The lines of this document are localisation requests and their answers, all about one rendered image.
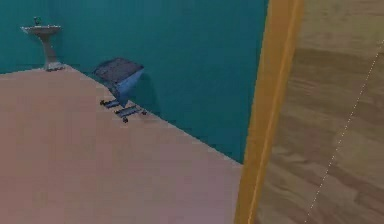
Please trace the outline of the blue wheeled bin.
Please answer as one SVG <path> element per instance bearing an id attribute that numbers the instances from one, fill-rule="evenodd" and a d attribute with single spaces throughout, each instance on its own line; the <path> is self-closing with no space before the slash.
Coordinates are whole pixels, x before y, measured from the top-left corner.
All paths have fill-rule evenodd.
<path id="1" fill-rule="evenodd" d="M 113 100 L 101 100 L 99 104 L 107 109 L 121 106 L 115 114 L 124 123 L 128 122 L 128 117 L 136 113 L 147 114 L 147 111 L 138 107 L 136 104 L 126 108 L 132 90 L 144 72 L 144 66 L 140 63 L 130 61 L 125 58 L 117 57 L 100 63 L 93 74 L 100 78 L 102 84 L 114 96 Z"/>

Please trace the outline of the grey pedestal sink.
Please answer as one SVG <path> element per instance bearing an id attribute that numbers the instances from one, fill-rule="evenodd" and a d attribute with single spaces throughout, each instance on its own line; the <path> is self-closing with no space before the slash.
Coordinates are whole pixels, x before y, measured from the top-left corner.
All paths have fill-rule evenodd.
<path id="1" fill-rule="evenodd" d="M 64 68 L 64 65 L 57 60 L 50 42 L 50 38 L 61 30 L 59 25 L 22 26 L 21 30 L 26 34 L 35 35 L 40 40 L 45 57 L 45 71 L 56 71 Z"/>

